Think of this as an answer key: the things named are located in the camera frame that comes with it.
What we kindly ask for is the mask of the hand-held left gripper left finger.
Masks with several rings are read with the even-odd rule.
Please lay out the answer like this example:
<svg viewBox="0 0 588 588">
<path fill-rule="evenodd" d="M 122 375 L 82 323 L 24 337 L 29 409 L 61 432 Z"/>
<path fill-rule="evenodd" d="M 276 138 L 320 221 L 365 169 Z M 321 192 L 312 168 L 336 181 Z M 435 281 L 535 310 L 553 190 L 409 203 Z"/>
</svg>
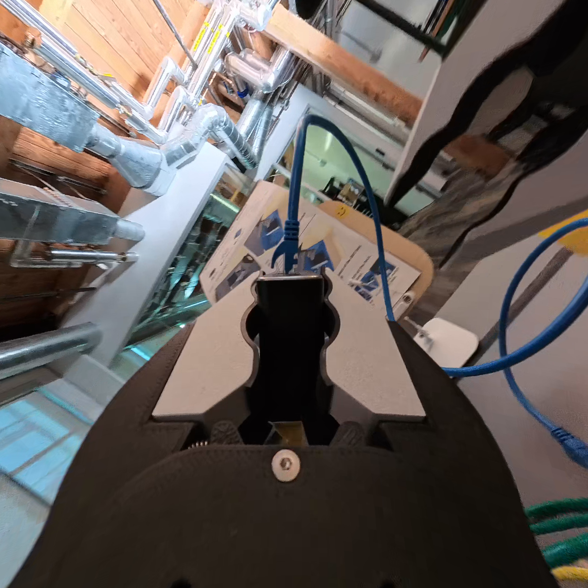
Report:
<svg viewBox="0 0 588 588">
<path fill-rule="evenodd" d="M 245 321 L 256 304 L 254 273 L 203 313 L 187 338 L 152 417 L 161 422 L 242 423 L 259 353 Z"/>
</svg>

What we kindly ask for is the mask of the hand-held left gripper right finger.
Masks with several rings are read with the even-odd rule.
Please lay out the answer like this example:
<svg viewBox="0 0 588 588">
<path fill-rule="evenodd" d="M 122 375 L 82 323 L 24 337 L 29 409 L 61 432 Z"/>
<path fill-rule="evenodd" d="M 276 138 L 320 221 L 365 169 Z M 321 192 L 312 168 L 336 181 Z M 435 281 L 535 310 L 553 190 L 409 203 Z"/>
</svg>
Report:
<svg viewBox="0 0 588 588">
<path fill-rule="evenodd" d="M 331 270 L 327 305 L 335 318 L 325 349 L 325 374 L 333 386 L 330 414 L 337 422 L 421 422 L 425 410 L 387 324 Z"/>
</svg>

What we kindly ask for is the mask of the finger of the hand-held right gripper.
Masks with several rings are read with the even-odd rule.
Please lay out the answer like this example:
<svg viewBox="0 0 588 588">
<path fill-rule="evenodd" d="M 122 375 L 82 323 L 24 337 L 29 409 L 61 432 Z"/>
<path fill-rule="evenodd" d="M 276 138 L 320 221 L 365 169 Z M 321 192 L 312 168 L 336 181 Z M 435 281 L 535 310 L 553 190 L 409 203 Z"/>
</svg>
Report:
<svg viewBox="0 0 588 588">
<path fill-rule="evenodd" d="M 587 1 L 485 1 L 443 59 L 396 166 L 385 203 L 399 202 L 440 152 L 495 176 L 507 156 L 483 136 L 550 77 L 587 36 Z"/>
<path fill-rule="evenodd" d="M 587 209 L 587 106 L 542 129 L 518 157 L 513 179 L 440 262 L 478 262 Z"/>
</svg>

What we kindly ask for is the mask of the black ethernet splitter box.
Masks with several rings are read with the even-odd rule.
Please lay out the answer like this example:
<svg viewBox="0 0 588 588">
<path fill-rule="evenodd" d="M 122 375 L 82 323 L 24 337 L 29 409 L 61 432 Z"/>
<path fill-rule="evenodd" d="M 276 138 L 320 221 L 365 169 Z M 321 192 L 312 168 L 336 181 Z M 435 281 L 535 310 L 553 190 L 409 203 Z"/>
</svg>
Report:
<svg viewBox="0 0 588 588">
<path fill-rule="evenodd" d="M 251 416 L 264 424 L 301 422 L 309 444 L 324 445 L 328 394 L 320 371 L 323 277 L 263 275 L 256 294 L 259 364 L 248 395 Z"/>
</svg>

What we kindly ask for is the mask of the white sign stand base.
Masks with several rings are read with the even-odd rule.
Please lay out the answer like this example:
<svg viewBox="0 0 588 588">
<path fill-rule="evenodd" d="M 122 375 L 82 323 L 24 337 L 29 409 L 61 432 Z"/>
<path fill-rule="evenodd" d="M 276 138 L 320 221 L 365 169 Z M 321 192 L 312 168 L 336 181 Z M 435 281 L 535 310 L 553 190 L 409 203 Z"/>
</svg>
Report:
<svg viewBox="0 0 588 588">
<path fill-rule="evenodd" d="M 406 318 L 415 329 L 415 343 L 440 367 L 464 367 L 479 347 L 480 339 L 471 331 L 442 318 L 433 318 L 424 326 Z"/>
</svg>

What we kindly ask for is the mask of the wooden instruction sign board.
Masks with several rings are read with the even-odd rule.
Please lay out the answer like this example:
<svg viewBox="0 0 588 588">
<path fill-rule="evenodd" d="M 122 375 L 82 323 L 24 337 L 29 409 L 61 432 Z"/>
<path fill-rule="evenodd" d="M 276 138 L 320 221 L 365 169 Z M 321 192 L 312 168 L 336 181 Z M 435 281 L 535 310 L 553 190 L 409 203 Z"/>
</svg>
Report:
<svg viewBox="0 0 588 588">
<path fill-rule="evenodd" d="M 250 275 L 283 270 L 283 257 L 271 260 L 283 241 L 288 191 L 259 181 L 200 274 L 200 285 L 214 304 Z M 375 225 L 348 205 L 299 201 L 301 269 L 331 270 L 372 307 L 384 309 Z M 430 287 L 434 268 L 416 245 L 382 227 L 386 274 L 396 316 L 402 316 Z"/>
</svg>

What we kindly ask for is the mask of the grey steel pipe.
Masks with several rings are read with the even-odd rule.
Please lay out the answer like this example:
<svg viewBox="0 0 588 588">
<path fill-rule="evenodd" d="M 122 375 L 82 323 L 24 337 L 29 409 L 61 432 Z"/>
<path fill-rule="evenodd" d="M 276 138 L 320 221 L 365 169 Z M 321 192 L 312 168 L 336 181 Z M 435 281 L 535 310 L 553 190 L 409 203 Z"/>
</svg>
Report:
<svg viewBox="0 0 588 588">
<path fill-rule="evenodd" d="M 1 343 L 1 380 L 68 357 L 87 353 L 102 340 L 102 331 L 91 322 L 64 327 Z"/>
</svg>

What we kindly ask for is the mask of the silver ventilation pipes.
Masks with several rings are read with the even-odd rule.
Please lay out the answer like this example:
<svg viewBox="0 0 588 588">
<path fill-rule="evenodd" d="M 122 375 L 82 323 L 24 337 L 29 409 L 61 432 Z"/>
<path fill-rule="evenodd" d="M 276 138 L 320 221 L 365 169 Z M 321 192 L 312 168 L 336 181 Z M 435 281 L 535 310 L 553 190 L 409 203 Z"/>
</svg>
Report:
<svg viewBox="0 0 588 588">
<path fill-rule="evenodd" d="M 154 1 L 187 64 L 167 55 L 139 100 L 96 70 L 29 2 L 1 1 L 31 33 L 22 48 L 1 38 L 1 119 L 70 151 L 90 151 L 154 196 L 209 140 L 253 170 L 273 118 L 269 97 L 291 79 L 295 57 L 279 47 L 264 60 L 248 48 L 237 52 L 233 40 L 244 28 L 263 32 L 278 3 L 212 1 L 188 46 Z"/>
</svg>

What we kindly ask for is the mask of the galvanised metal duct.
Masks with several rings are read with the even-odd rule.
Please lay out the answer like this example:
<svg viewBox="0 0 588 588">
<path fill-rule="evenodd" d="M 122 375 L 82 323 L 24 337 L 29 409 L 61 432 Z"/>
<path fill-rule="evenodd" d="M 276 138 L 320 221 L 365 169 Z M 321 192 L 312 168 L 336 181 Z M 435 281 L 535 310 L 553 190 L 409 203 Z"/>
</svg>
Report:
<svg viewBox="0 0 588 588">
<path fill-rule="evenodd" d="M 140 224 L 102 204 L 23 183 L 1 180 L 1 239 L 12 240 L 12 268 L 66 269 L 104 263 L 135 263 L 135 252 L 81 249 L 116 239 L 140 242 Z"/>
</svg>

